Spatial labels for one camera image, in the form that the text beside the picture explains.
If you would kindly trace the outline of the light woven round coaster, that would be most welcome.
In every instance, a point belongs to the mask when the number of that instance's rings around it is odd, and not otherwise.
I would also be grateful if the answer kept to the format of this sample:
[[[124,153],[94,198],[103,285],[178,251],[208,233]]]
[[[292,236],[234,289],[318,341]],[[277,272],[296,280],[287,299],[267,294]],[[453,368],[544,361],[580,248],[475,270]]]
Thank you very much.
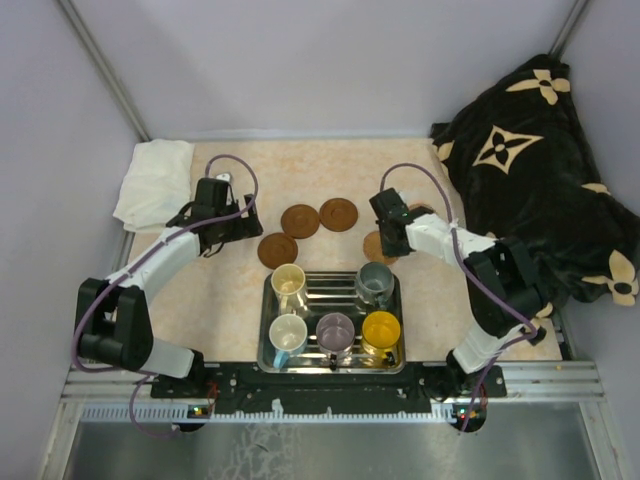
[[[422,210],[426,210],[427,213],[434,213],[434,209],[430,205],[428,205],[426,203],[423,203],[423,202],[417,202],[417,203],[410,204],[408,209],[410,211],[413,211],[413,210],[416,210],[416,209],[422,209]]]

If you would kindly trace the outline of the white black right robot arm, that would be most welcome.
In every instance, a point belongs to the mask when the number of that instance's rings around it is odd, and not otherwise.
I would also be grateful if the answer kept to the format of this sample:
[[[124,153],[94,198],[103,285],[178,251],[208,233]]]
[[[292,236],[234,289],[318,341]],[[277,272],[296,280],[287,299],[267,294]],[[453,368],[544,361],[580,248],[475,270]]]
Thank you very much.
[[[382,252],[398,260],[397,274],[406,296],[409,320],[436,325],[446,305],[461,301],[457,312],[469,315],[467,333],[446,355],[437,376],[441,398],[478,392],[489,369],[507,349],[521,342],[537,345],[546,330],[535,324],[548,304],[545,288],[524,244],[497,240],[456,225],[450,214],[408,207],[393,188],[369,203],[376,216]]]

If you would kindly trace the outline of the dark brown wooden coaster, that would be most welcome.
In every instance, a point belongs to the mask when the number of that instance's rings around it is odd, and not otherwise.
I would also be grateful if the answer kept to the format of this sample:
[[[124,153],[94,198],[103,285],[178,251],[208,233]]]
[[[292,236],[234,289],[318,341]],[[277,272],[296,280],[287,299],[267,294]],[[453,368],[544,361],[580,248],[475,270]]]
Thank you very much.
[[[276,269],[295,262],[298,257],[298,245],[293,237],[283,232],[272,233],[260,241],[257,254],[264,266]]]

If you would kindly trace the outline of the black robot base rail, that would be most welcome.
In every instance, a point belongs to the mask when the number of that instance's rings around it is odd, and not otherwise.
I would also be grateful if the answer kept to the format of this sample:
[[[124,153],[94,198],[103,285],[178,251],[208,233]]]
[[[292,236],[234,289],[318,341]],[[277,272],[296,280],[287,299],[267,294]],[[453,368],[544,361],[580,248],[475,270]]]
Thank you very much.
[[[430,414],[432,404],[468,398],[477,374],[445,364],[409,362],[398,373],[267,373],[255,363],[223,362],[203,367],[196,379],[160,375],[149,381],[154,400],[197,400],[187,417],[198,423],[215,416],[332,415],[393,417]]]

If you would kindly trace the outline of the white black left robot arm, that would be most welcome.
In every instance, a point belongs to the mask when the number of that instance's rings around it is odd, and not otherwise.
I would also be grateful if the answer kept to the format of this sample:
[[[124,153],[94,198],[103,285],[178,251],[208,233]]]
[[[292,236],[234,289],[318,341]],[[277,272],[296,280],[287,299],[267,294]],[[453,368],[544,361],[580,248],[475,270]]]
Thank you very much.
[[[85,372],[120,369],[169,377],[184,395],[201,394],[208,384],[202,353],[156,338],[151,303],[179,271],[211,255],[215,246],[262,232],[255,194],[238,201],[228,181],[200,179],[195,198],[167,222],[150,247],[107,278],[88,278],[80,285],[71,347],[74,366]]]

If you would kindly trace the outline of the reddish brown wooden coaster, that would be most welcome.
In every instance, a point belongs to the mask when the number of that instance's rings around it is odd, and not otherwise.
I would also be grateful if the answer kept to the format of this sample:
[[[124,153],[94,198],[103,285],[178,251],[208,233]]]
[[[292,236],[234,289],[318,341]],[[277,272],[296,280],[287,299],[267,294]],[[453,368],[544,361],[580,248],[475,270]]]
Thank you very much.
[[[319,211],[321,224],[328,230],[344,232],[351,229],[359,218],[356,205],[345,198],[331,198]]]

